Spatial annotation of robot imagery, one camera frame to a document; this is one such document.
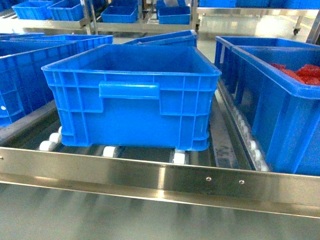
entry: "metal shelf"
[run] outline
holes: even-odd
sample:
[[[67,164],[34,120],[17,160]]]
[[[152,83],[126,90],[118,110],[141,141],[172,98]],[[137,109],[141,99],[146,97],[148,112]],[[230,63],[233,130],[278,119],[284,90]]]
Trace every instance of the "metal shelf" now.
[[[12,10],[2,12],[0,15],[0,25],[11,28],[81,30],[86,22],[86,19],[80,21],[18,19]]]
[[[214,8],[198,7],[198,14],[211,15],[272,15],[272,16],[317,16],[319,10],[308,9],[273,9],[273,8]]]

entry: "caster wheel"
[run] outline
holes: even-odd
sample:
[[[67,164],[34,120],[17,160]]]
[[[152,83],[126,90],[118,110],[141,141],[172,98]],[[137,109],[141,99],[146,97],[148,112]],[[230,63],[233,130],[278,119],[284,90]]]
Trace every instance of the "caster wheel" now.
[[[293,34],[294,34],[295,36],[297,36],[297,34],[300,32],[300,29],[301,29],[301,28],[295,28],[295,29],[293,30]]]

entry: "metal rack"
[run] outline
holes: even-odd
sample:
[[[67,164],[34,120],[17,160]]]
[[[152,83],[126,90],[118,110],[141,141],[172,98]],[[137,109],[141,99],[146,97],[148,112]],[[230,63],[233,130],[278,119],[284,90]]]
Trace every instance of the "metal rack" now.
[[[320,177],[269,172],[263,157],[244,144],[248,131],[237,123],[241,112],[230,98],[219,83],[212,144],[187,152],[183,165],[170,163],[174,150],[166,148],[127,147],[114,158],[101,156],[105,146],[38,151],[60,126],[51,102],[0,130],[0,182],[320,218],[320,195],[314,194]]]
[[[153,19],[154,16],[154,1],[151,1],[149,10],[142,9],[139,6],[139,19],[136,23],[106,23],[101,22],[101,9],[95,11],[91,6],[91,15],[89,17],[87,1],[81,0],[83,7],[84,18],[80,21],[54,21],[54,20],[26,20],[18,19],[12,10],[6,10],[0,13],[0,24],[14,28],[26,29],[55,29],[55,30],[82,30],[85,28],[87,34],[99,34],[99,32],[131,32],[131,33],[171,33],[183,30],[195,30],[198,24],[198,14],[205,16],[214,15],[271,15],[271,16],[299,16],[294,34],[300,30],[300,24],[303,16],[316,17],[318,10],[307,9],[272,9],[272,8],[212,8],[212,7],[197,7],[198,0],[193,1],[191,6],[191,17],[189,25],[181,24],[159,24],[159,21]]]

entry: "floor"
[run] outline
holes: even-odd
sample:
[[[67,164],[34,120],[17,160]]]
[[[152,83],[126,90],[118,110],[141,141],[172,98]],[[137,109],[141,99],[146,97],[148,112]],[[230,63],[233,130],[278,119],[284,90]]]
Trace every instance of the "floor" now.
[[[211,61],[216,35],[305,42],[312,19],[203,17],[198,48]],[[132,38],[116,34],[114,43]],[[318,240],[320,219],[0,184],[0,239],[6,240]]]

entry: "blue plastic crate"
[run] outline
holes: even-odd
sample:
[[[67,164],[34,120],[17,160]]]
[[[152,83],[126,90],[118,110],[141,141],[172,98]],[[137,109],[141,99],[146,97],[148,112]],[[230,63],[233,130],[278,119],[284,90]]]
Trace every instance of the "blue plastic crate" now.
[[[40,36],[29,38],[29,40],[39,41],[61,41],[69,43],[70,41],[76,42],[78,53],[88,51],[103,44],[112,44],[112,35],[77,35],[77,34],[65,34],[65,35],[52,35],[52,36]]]
[[[190,7],[173,6],[163,7],[158,10],[158,18],[160,24],[182,24],[190,23]]]
[[[44,36],[44,33],[0,33],[0,40],[26,39]]]
[[[165,7],[166,7],[165,1],[163,1],[163,0],[156,1],[156,6],[155,6],[156,19],[159,19],[159,17],[158,17],[159,9],[165,8]]]
[[[138,20],[137,7],[109,6],[101,13],[104,23],[135,23]]]
[[[194,30],[178,31],[155,36],[136,38],[124,44],[130,45],[170,45],[170,46],[197,46],[197,33]]]
[[[52,101],[41,67],[76,53],[74,43],[0,41],[0,126]]]
[[[64,145],[190,151],[209,146],[221,72],[195,47],[109,44],[42,70]]]
[[[274,9],[283,9],[285,7],[285,0],[270,0],[269,7]]]
[[[236,0],[237,8],[266,8],[269,0]]]
[[[320,9],[320,0],[286,0],[286,9]]]
[[[320,65],[320,49],[234,47],[239,83],[236,101],[273,171],[320,175],[320,87],[306,85],[268,63],[296,71]]]
[[[83,8],[78,0],[63,0],[48,7],[53,20],[80,21],[84,18]]]
[[[48,7],[53,1],[26,1],[12,7],[19,19],[46,20],[51,18]]]
[[[199,7],[234,8],[236,7],[236,0],[200,0]]]
[[[109,6],[113,7],[137,7],[137,0],[113,0]]]
[[[283,38],[245,37],[245,36],[217,36],[214,64],[222,70],[224,83],[230,93],[234,93],[237,86],[237,55],[232,53],[235,46],[263,46],[263,47],[288,47],[288,48],[320,48],[320,46],[292,41]]]

